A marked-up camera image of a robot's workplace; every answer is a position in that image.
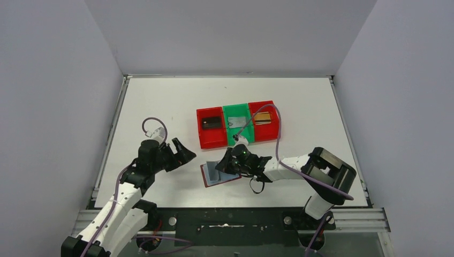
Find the red leather card holder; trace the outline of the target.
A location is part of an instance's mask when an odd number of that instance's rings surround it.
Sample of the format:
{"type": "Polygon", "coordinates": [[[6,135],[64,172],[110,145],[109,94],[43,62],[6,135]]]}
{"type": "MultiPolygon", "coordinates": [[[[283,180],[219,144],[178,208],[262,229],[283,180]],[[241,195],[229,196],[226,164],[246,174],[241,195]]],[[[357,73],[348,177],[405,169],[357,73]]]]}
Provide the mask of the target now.
{"type": "Polygon", "coordinates": [[[207,161],[205,164],[200,165],[205,187],[212,187],[241,178],[239,174],[232,175],[217,170],[216,165],[218,163],[219,161],[207,161]]]}

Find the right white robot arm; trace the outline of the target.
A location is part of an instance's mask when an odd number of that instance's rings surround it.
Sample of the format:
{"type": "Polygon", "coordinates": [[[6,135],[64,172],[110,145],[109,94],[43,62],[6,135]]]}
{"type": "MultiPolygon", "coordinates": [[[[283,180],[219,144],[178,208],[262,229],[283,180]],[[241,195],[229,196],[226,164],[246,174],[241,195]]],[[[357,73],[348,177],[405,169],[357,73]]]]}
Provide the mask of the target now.
{"type": "Polygon", "coordinates": [[[227,148],[215,168],[231,175],[245,175],[263,184],[278,180],[307,181],[315,193],[305,204],[301,221],[310,229],[317,227],[333,206],[353,200],[349,191],[357,176],[353,167],[322,147],[315,147],[306,155],[279,159],[253,154],[241,143],[227,148]]]}

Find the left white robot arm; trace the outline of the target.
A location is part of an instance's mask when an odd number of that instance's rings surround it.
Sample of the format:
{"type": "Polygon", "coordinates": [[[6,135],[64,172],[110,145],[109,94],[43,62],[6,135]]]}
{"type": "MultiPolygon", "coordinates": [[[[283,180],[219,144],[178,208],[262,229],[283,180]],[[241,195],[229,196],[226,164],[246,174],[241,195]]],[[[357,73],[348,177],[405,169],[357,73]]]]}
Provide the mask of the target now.
{"type": "Polygon", "coordinates": [[[61,256],[117,256],[141,229],[158,223],[156,204],[143,196],[157,173],[175,170],[196,158],[177,138],[172,142],[175,152],[161,140],[141,143],[137,157],[118,175],[112,197],[77,236],[64,240],[61,256]]]}

